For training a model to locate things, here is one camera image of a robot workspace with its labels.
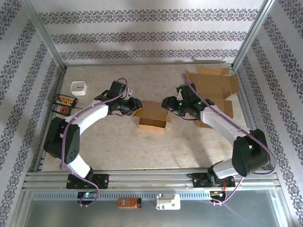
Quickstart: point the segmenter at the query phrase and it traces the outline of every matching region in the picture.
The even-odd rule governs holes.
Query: open cardboard box flap
[[[139,117],[139,129],[165,132],[166,122],[171,122],[167,110],[161,107],[161,103],[153,101],[143,101],[143,109],[135,116]]]
[[[230,76],[229,68],[208,68],[199,65],[197,71],[199,73],[186,71],[188,80],[194,83],[197,92],[203,98],[212,100],[222,112],[233,118],[232,102],[225,99],[240,91],[238,75]],[[195,121],[195,124],[211,128],[200,121]]]

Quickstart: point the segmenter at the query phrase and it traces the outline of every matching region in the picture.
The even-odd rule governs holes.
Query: orange battery
[[[141,208],[141,198],[136,197],[125,197],[118,199],[118,208]]]

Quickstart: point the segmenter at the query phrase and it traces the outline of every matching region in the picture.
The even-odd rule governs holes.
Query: striped floral wallpaper
[[[67,65],[232,63],[262,2],[33,1]]]
[[[238,69],[267,132],[295,226],[303,226],[303,0],[278,0]]]
[[[0,0],[0,227],[36,157],[60,72],[17,0]]]

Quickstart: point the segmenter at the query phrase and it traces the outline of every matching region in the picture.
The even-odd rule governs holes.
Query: small cardboard box
[[[166,122],[170,122],[167,110],[161,107],[161,103],[153,101],[143,101],[143,109],[135,116],[139,117],[139,129],[165,132]]]
[[[229,75],[229,68],[208,68],[197,66],[199,73],[186,71],[189,81],[195,84],[197,92],[203,98],[209,98],[227,116],[233,118],[232,102],[225,100],[232,94],[239,92],[238,75]],[[202,128],[212,128],[208,124],[195,121]]]

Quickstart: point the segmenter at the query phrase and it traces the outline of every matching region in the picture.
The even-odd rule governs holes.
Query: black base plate
[[[210,182],[208,182],[207,173],[194,173],[190,174],[190,177],[193,178],[193,185],[194,188],[213,188],[218,187],[221,184],[223,184],[223,181],[226,183],[226,187],[235,187],[235,180],[232,176],[228,176],[223,179],[223,181],[220,184],[212,185]]]
[[[108,174],[94,174],[92,182],[95,183],[99,189],[107,189]],[[73,174],[69,174],[66,183],[67,189],[95,189],[95,187],[83,180],[80,180]]]

